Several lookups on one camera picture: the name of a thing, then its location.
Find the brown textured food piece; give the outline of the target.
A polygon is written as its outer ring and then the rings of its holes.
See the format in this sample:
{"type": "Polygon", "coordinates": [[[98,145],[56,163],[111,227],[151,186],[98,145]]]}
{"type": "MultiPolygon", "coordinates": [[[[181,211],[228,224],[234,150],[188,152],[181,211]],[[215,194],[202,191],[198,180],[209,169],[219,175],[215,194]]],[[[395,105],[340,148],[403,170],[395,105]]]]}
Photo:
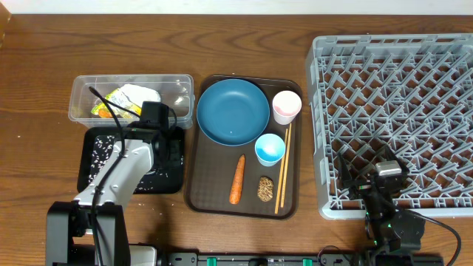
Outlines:
{"type": "Polygon", "coordinates": [[[261,177],[257,189],[257,196],[263,202],[269,202],[273,198],[273,180],[268,177],[261,177]]]}

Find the white napkin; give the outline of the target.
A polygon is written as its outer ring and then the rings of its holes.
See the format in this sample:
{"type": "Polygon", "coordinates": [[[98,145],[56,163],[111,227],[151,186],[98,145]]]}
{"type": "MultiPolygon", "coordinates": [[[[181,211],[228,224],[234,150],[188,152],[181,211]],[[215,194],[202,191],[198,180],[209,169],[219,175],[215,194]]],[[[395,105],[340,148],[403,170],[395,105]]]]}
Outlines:
{"type": "Polygon", "coordinates": [[[134,105],[141,107],[143,102],[161,102],[160,94],[143,86],[125,84],[120,88],[120,91],[132,102],[134,105]]]}

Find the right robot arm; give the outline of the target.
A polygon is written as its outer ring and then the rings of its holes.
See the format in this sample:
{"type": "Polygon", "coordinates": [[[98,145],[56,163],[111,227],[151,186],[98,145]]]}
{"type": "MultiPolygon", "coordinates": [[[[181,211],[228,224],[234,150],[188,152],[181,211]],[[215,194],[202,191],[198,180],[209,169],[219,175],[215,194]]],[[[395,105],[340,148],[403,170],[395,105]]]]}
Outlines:
{"type": "Polygon", "coordinates": [[[341,187],[351,200],[365,205],[365,230],[374,240],[374,248],[358,258],[359,265],[413,265],[412,253],[421,249],[425,221],[395,208],[392,196],[400,192],[409,169],[390,147],[384,148],[385,161],[375,164],[375,173],[361,179],[353,177],[348,162],[338,157],[341,187]]]}

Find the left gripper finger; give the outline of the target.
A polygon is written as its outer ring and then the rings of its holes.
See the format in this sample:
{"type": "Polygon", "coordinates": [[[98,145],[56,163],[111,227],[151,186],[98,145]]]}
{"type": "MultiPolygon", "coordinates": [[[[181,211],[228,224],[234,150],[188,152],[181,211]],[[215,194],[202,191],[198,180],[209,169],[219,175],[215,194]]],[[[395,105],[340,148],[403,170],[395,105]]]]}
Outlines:
{"type": "Polygon", "coordinates": [[[169,159],[168,167],[176,168],[182,165],[182,150],[180,140],[169,141],[169,159]]]}
{"type": "Polygon", "coordinates": [[[154,167],[157,171],[165,169],[168,165],[170,156],[167,144],[156,144],[154,146],[154,167]]]}

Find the yellow green snack wrapper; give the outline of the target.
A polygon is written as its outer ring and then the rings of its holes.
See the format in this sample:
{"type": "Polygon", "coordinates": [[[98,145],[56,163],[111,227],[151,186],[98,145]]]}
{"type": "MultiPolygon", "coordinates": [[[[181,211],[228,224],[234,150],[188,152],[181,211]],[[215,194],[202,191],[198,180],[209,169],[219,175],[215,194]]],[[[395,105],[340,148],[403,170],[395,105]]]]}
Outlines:
{"type": "Polygon", "coordinates": [[[139,92],[129,87],[121,87],[105,96],[112,111],[118,117],[132,119],[137,118],[142,109],[145,98],[139,92]]]}

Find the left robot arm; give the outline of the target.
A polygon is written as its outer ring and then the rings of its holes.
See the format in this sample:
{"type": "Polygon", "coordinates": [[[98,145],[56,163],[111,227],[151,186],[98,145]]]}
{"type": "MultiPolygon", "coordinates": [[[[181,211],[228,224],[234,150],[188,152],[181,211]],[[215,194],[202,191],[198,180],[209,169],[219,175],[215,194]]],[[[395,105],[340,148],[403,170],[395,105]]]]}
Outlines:
{"type": "Polygon", "coordinates": [[[127,127],[95,127],[87,135],[113,136],[109,159],[69,202],[47,212],[47,265],[164,265],[158,248],[129,242],[124,212],[141,183],[165,185],[183,178],[180,127],[134,122],[127,127]]]}

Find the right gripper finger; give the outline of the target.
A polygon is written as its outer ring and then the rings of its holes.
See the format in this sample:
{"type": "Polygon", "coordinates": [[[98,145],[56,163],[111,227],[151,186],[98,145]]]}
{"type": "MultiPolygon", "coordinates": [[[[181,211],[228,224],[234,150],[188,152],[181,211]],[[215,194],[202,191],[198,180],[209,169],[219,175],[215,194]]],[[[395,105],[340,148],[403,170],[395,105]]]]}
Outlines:
{"type": "Polygon", "coordinates": [[[346,164],[346,160],[343,158],[340,152],[337,153],[338,158],[338,178],[341,183],[342,189],[347,189],[352,185],[352,177],[348,166],[346,164]]]}
{"type": "Polygon", "coordinates": [[[389,146],[384,147],[384,156],[386,158],[385,161],[390,161],[390,160],[398,161],[399,165],[402,168],[402,174],[407,174],[409,172],[409,169],[406,167],[406,165],[398,157],[395,156],[394,152],[389,146]]]}

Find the orange carrot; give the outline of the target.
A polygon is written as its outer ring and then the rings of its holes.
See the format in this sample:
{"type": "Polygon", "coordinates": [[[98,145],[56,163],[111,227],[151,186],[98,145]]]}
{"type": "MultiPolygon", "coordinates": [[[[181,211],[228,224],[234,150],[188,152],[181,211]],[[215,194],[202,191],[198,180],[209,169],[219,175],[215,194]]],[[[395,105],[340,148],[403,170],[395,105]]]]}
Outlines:
{"type": "Polygon", "coordinates": [[[245,155],[242,154],[238,159],[236,170],[234,172],[234,178],[231,186],[231,191],[229,195],[229,202],[232,205],[237,205],[242,196],[242,187],[244,181],[244,172],[245,172],[245,155]]]}

